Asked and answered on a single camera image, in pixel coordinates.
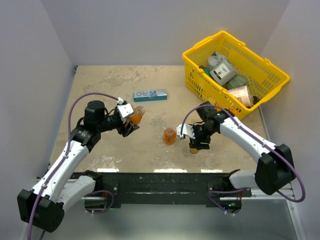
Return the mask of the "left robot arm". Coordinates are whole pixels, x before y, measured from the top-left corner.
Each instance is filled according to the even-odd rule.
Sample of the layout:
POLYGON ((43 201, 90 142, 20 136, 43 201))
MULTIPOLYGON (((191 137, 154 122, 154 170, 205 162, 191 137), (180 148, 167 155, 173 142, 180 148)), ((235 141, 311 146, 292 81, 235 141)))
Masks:
POLYGON ((99 196, 104 190, 102 178, 92 172, 81 175, 67 186, 74 170, 92 151, 104 132, 117 130, 127 137, 139 126, 130 118, 135 114, 134 107, 119 98, 116 107, 108 112, 100 100, 90 101, 84 116, 69 133, 68 141, 53 166, 31 188, 21 190, 17 196, 20 218, 33 227, 45 232, 54 232, 61 224, 65 213, 81 198, 91 194, 99 196))

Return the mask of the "orange cap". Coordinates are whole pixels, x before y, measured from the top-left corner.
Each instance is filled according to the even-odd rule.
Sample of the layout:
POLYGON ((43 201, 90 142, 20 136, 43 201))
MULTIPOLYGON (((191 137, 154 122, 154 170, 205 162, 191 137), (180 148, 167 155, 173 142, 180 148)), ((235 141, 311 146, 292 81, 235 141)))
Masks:
POLYGON ((191 152, 192 154, 196 154, 196 153, 198 152, 198 150, 197 150, 196 148, 191 148, 191 149, 190 149, 190 152, 191 152))

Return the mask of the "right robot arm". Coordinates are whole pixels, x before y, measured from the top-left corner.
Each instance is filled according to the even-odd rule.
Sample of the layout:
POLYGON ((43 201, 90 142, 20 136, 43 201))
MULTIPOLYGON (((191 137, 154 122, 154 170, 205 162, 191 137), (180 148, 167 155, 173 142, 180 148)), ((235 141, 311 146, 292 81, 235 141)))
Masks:
POLYGON ((233 197, 240 190, 258 188, 272 195, 297 178, 291 149, 277 145, 245 126, 227 109, 205 102, 194 108, 201 121, 183 122, 176 129, 181 139, 189 138, 190 149, 200 151, 210 148, 213 134, 221 134, 242 148, 256 163, 254 171, 235 170, 229 173, 223 185, 215 187, 218 194, 233 197))

